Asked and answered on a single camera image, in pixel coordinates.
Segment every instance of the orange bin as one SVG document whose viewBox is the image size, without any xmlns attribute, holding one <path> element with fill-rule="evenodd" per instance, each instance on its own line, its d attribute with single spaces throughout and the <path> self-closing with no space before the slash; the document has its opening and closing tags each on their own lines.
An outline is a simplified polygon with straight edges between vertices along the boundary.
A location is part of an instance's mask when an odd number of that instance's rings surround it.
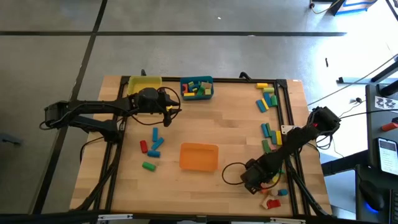
<svg viewBox="0 0 398 224">
<path fill-rule="evenodd" d="M 214 171 L 218 167 L 218 146 L 183 143 L 180 150 L 180 168 L 186 170 Z"/>
</svg>

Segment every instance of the electronic device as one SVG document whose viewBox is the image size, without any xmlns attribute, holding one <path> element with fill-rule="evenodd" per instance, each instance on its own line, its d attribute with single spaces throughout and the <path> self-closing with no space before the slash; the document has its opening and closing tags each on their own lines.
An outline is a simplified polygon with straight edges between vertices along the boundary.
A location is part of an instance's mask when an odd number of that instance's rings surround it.
<svg viewBox="0 0 398 224">
<path fill-rule="evenodd" d="M 372 182 L 368 180 L 361 180 L 359 183 L 359 190 L 371 208 L 375 209 L 376 211 L 381 211 L 384 209 L 383 195 Z"/>
<path fill-rule="evenodd" d="M 390 190 L 390 224 L 398 224 L 398 190 Z"/>
<path fill-rule="evenodd" d="M 384 138 L 376 139 L 379 149 L 380 169 L 383 172 L 398 175 L 397 143 Z"/>
</svg>

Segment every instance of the blue container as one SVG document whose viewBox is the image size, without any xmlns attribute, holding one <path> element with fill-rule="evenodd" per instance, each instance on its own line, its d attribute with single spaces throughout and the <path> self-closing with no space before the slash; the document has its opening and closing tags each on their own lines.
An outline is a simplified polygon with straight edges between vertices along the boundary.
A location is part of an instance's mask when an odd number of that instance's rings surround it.
<svg viewBox="0 0 398 224">
<path fill-rule="evenodd" d="M 188 84 L 190 82 L 194 82 L 197 84 L 198 82 L 208 82 L 211 83 L 211 95 L 199 95 L 199 96 L 184 96 L 182 84 Z M 205 76 L 205 77 L 186 77 L 180 79 L 180 93 L 184 100 L 209 100 L 214 94 L 214 85 L 213 85 L 213 77 Z"/>
</svg>

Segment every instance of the concrete floor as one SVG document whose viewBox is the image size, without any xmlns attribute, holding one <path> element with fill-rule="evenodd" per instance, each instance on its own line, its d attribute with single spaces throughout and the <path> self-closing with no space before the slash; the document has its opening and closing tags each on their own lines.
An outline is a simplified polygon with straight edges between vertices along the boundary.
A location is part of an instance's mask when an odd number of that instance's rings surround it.
<svg viewBox="0 0 398 224">
<path fill-rule="evenodd" d="M 3 0 L 0 30 L 91 31 L 100 0 Z M 317 4 L 317 10 L 328 7 Z M 341 88 L 337 77 L 361 77 L 398 53 L 398 22 L 378 1 L 368 12 L 351 16 L 315 15 L 308 1 L 109 0 L 102 31 L 264 31 L 348 32 L 343 37 L 97 37 L 78 99 L 95 100 L 105 75 L 237 77 L 303 80 L 308 102 Z M 56 131 L 41 131 L 43 108 L 68 100 L 89 37 L 0 36 L 0 131 L 24 140 L 21 147 L 0 143 L 0 213 L 31 209 L 49 159 Z M 364 86 L 352 87 L 320 102 L 336 114 L 351 98 L 364 98 Z M 364 107 L 354 111 L 363 111 Z M 366 148 L 351 139 L 354 124 L 343 121 L 335 135 L 344 156 Z M 356 131 L 366 136 L 364 126 Z M 44 212 L 68 210 L 79 169 L 78 151 L 86 134 L 67 132 Z M 323 153 L 339 157 L 332 149 Z"/>
</svg>

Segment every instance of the wooden tabletop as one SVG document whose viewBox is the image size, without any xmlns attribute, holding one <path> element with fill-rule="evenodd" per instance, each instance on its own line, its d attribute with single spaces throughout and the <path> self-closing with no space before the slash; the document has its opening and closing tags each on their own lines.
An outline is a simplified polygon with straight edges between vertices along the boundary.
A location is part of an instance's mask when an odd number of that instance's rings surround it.
<svg viewBox="0 0 398 224">
<path fill-rule="evenodd" d="M 115 100 L 121 77 L 105 77 L 99 100 Z M 302 82 L 288 80 L 290 103 L 295 125 L 307 122 L 308 108 Z M 178 92 L 179 82 L 163 82 Z M 259 206 L 263 195 L 250 194 L 243 185 L 228 185 L 221 178 L 223 168 L 232 162 L 247 162 L 262 155 L 261 123 L 269 123 L 271 129 L 279 130 L 276 108 L 260 113 L 256 100 L 262 98 L 255 84 L 214 83 L 215 94 L 211 100 L 182 101 L 182 112 L 165 128 L 161 124 L 159 136 L 165 139 L 158 148 L 160 158 L 151 158 L 140 150 L 139 141 L 152 145 L 152 128 L 127 120 L 118 176 L 111 210 L 126 213 L 163 213 L 194 215 L 247 215 L 278 216 L 292 215 L 290 196 L 278 197 L 282 206 L 265 210 Z M 285 122 L 287 116 L 280 91 Z M 94 119 L 111 119 L 111 114 L 96 114 Z M 140 114 L 145 123 L 161 121 L 158 115 Z M 88 141 L 98 138 L 99 133 L 90 133 Z M 219 147 L 218 169 L 214 172 L 181 170 L 179 167 L 180 145 L 183 142 L 216 144 Z M 85 147 L 83 161 L 76 181 L 70 208 L 79 206 L 98 182 L 106 143 L 94 142 Z M 317 202 L 331 213 L 323 179 L 318 152 L 305 146 L 301 153 L 305 183 Z M 141 167 L 150 162 L 157 166 L 155 172 Z M 244 167 L 235 165 L 225 172 L 230 182 L 239 182 Z M 286 175 L 282 175 L 277 189 L 287 189 Z M 108 185 L 104 188 L 101 208 L 104 208 Z M 296 186 L 299 212 L 303 213 L 299 189 Z"/>
</svg>

